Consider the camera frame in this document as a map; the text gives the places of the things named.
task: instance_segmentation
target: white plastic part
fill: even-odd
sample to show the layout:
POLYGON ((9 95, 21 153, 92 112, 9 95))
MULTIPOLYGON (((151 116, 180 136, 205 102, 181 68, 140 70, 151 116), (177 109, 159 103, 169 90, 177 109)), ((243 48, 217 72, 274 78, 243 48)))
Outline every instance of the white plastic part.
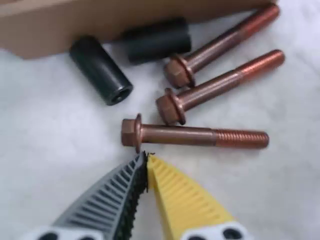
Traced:
POLYGON ((186 231, 181 240, 253 240, 245 227, 236 221, 186 231))
POLYGON ((86 228, 43 226, 25 234, 19 240, 104 240, 102 232, 86 228))

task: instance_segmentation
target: threaded shaft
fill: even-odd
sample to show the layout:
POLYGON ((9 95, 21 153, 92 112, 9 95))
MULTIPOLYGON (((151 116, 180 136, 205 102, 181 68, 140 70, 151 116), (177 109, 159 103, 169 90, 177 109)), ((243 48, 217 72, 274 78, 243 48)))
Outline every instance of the threaded shaft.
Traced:
POLYGON ((247 82, 263 73, 281 66, 285 62, 285 54, 281 50, 273 50, 259 56, 235 69, 243 74, 241 83, 247 82))
POLYGON ((228 50, 268 26, 279 16, 279 13, 280 9, 274 3, 258 10, 238 25, 187 56, 185 60, 188 67, 192 69, 193 73, 198 72, 228 50))
POLYGON ((269 136, 263 131, 214 129, 217 147, 262 149, 269 144, 269 136))

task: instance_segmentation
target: bolt thread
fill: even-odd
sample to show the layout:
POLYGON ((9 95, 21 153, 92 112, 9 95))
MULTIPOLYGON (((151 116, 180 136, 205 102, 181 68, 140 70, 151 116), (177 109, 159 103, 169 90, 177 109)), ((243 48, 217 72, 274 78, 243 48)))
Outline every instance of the bolt thread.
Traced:
POLYGON ((267 7, 262 8, 249 18, 245 19, 237 25, 235 29, 241 33, 243 41, 272 23, 279 14, 280 8, 276 4, 271 3, 267 7))
POLYGON ((243 74, 240 82, 244 83, 263 73, 276 69, 285 62, 285 59, 284 52, 276 49, 241 65, 235 71, 243 74))
POLYGON ((215 129, 215 145, 230 148, 266 148, 269 136, 263 131, 215 129))

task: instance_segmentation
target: gray plastic grip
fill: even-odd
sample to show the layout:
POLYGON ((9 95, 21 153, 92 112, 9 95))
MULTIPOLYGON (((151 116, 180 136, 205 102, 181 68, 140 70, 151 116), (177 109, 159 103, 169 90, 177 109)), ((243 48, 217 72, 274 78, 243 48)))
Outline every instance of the gray plastic grip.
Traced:
POLYGON ((139 197, 147 184, 147 156, 142 152, 100 179, 54 226, 94 229, 103 232, 106 240, 128 240, 139 197))

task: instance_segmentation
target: white fabric surface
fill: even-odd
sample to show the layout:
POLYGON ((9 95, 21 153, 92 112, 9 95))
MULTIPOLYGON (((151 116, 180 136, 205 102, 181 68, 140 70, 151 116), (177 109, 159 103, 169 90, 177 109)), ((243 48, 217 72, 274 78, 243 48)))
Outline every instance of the white fabric surface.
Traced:
MULTIPOLYGON (((320 1, 280 1, 281 17, 196 75, 197 83, 273 49, 278 70, 187 113, 187 126, 266 130, 265 150, 144 144, 198 181, 259 240, 320 236, 320 1)), ((248 16, 190 27, 193 49, 248 16)), ((169 84, 162 62, 130 66, 105 45, 134 84, 106 106, 68 54, 22 60, 0 52, 1 239, 51 224, 108 171, 134 157, 121 121, 160 123, 155 99, 169 84)), ((153 194, 139 202, 133 240, 160 240, 153 194)))

